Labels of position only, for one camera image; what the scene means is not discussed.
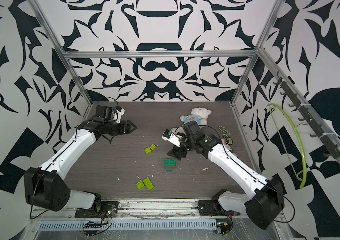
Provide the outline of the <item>long lime lego brick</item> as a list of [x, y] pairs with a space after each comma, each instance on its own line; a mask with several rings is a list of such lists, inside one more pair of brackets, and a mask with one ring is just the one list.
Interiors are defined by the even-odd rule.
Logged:
[[149, 178], [145, 178], [143, 180], [143, 183], [149, 191], [151, 191], [154, 188], [154, 185]]

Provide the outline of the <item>dark green lego brick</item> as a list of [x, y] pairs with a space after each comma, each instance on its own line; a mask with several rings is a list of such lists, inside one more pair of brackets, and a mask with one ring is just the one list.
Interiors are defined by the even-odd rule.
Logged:
[[164, 168], [175, 168], [176, 160], [164, 160]]

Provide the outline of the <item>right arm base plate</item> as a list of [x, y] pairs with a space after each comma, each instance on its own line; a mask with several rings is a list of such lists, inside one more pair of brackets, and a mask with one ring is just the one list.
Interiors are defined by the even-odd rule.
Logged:
[[240, 216], [241, 213], [224, 210], [218, 202], [218, 198], [226, 193], [226, 189], [221, 189], [210, 200], [199, 200], [197, 209], [202, 216]]

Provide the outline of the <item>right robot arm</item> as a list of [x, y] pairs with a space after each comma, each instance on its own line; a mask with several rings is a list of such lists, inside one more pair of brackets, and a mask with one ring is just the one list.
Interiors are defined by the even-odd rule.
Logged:
[[205, 134], [204, 127], [195, 121], [181, 128], [181, 133], [166, 129], [162, 135], [163, 140], [173, 144], [168, 155], [181, 160], [188, 152], [195, 151], [224, 170], [245, 193], [240, 197], [227, 190], [219, 191], [211, 199], [215, 209], [246, 214], [263, 230], [276, 221], [288, 201], [280, 180], [268, 179], [250, 168], [227, 149], [217, 134]]

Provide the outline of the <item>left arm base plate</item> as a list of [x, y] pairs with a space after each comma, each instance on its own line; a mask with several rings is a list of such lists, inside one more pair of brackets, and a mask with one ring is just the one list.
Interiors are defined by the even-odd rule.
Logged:
[[90, 209], [77, 209], [76, 219], [115, 217], [118, 213], [119, 201], [101, 201]]

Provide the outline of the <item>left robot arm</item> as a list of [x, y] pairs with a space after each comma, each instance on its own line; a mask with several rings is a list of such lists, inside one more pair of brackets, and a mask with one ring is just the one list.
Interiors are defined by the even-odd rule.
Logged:
[[24, 174], [25, 200], [31, 207], [58, 212], [64, 208], [100, 211], [100, 195], [70, 189], [65, 178], [82, 154], [100, 137], [126, 135], [136, 130], [130, 121], [82, 122], [71, 139], [50, 159]]

